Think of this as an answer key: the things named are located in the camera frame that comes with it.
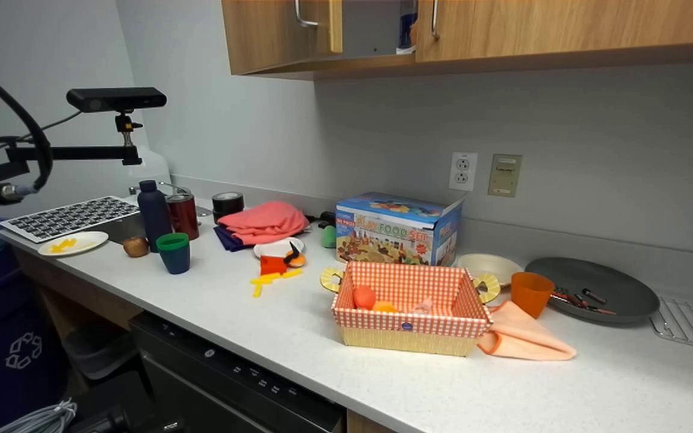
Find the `green toy item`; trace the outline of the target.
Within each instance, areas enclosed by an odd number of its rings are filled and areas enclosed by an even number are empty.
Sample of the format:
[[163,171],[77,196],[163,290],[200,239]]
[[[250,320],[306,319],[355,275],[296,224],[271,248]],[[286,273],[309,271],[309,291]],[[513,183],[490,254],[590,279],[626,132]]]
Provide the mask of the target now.
[[337,228],[325,226],[319,233],[319,245],[335,251],[337,248]]

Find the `brown small bowl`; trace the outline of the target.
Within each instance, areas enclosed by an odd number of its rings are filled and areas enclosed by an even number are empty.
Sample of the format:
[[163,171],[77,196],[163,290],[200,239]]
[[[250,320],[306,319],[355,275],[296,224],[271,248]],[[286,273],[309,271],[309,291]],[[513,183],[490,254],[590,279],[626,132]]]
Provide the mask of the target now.
[[128,259],[143,259],[148,254],[148,245],[143,239],[124,239],[123,251]]

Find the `green and blue cup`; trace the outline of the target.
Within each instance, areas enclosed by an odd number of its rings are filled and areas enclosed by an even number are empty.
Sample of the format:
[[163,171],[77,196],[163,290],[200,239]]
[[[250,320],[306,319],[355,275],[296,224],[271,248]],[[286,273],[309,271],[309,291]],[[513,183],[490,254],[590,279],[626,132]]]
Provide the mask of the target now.
[[157,254],[171,275],[182,275],[190,271],[190,239],[185,233],[159,237]]

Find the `peach cloth napkin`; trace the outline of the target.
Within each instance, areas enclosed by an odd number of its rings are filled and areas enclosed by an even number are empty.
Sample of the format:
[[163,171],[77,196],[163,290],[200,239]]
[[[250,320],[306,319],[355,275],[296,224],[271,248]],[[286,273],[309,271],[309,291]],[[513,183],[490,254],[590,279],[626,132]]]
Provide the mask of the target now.
[[552,337],[513,301],[490,309],[490,325],[478,340],[478,349],[489,357],[520,362],[570,362],[576,357],[570,345]]

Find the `grid drying mat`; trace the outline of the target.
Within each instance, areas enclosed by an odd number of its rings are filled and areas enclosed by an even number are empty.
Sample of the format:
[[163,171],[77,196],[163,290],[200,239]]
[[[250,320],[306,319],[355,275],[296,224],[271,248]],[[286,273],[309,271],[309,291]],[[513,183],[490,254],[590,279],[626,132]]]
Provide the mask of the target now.
[[137,216],[134,203],[104,196],[83,203],[37,210],[0,222],[0,228],[29,243],[46,243],[78,232],[108,228],[110,224]]

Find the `white bowl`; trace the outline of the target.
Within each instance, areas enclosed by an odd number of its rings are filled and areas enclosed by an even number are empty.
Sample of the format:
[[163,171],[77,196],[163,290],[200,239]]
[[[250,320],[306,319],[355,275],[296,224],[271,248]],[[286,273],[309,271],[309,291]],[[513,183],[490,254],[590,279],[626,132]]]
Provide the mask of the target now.
[[520,273],[517,262],[489,254],[457,256],[455,268],[471,277],[481,303],[495,301],[510,279]]

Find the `beige wall switch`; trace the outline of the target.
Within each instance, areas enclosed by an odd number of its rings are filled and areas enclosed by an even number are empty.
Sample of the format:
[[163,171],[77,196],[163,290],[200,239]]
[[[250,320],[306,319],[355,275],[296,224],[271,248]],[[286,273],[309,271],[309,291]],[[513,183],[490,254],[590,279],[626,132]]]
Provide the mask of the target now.
[[490,159],[489,192],[497,197],[515,197],[520,183],[522,156],[495,154]]

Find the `orange plastic cup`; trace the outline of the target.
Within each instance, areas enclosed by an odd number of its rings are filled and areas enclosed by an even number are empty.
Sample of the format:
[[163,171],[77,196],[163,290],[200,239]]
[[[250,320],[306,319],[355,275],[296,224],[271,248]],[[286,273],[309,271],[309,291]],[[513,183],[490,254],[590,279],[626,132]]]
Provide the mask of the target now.
[[513,303],[532,319],[539,319],[545,311],[552,291],[556,284],[548,277],[534,273],[515,273],[510,279]]

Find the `black tape roll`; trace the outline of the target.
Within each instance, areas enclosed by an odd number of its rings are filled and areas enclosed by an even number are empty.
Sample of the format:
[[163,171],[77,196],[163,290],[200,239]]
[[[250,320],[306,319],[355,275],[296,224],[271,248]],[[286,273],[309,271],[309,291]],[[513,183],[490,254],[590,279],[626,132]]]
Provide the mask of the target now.
[[212,216],[221,220],[226,215],[235,215],[242,210],[242,196],[240,192],[217,192],[212,197]]

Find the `red checkered basket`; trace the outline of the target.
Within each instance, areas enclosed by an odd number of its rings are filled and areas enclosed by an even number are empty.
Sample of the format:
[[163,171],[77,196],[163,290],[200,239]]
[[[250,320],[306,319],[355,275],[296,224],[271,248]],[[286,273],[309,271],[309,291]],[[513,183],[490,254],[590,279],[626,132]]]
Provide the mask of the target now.
[[[360,311],[355,287],[375,291]],[[465,271],[427,266],[349,262],[332,298],[332,319],[345,348],[469,357],[490,325]]]

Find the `dark blue bottle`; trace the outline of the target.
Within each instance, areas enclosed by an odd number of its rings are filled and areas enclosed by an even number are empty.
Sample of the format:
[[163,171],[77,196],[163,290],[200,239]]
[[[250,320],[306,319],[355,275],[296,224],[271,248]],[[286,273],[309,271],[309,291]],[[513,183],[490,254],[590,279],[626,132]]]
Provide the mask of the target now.
[[166,196],[159,190],[154,182],[138,183],[137,208],[143,222],[143,237],[148,245],[157,245],[157,242],[171,232],[171,216]]

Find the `wooden cabinet door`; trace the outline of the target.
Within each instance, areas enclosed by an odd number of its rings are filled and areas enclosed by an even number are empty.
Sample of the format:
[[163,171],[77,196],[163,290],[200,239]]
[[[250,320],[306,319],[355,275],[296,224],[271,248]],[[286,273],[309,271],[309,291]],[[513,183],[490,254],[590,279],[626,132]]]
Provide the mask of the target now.
[[344,53],[344,0],[221,0],[232,75],[261,75]]

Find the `black dishwasher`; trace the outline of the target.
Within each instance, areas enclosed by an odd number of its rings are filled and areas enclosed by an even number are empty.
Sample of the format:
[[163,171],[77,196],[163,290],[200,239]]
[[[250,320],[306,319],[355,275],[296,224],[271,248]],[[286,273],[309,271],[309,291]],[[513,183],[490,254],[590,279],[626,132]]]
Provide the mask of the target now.
[[344,410],[172,323],[129,320],[157,404],[188,433],[344,433]]

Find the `white plate with food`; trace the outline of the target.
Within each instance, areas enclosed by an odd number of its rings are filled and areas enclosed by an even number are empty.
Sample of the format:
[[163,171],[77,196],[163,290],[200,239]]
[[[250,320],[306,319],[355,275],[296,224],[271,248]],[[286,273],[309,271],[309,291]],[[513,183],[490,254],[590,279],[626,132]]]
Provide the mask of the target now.
[[42,243],[37,254],[46,259],[81,256],[93,248],[100,248],[105,242],[108,237],[104,232],[81,232],[81,233],[72,233],[72,237],[61,237],[61,239]]

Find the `yellow toy food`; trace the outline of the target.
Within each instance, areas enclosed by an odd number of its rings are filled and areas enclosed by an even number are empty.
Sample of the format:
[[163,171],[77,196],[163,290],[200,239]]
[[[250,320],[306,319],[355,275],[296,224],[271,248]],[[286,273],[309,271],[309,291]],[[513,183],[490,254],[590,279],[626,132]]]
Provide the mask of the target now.
[[303,271],[286,271],[283,275],[276,273],[276,275],[259,275],[250,279],[253,298],[259,298],[268,284],[282,283],[282,279],[296,279],[298,275],[303,275]]

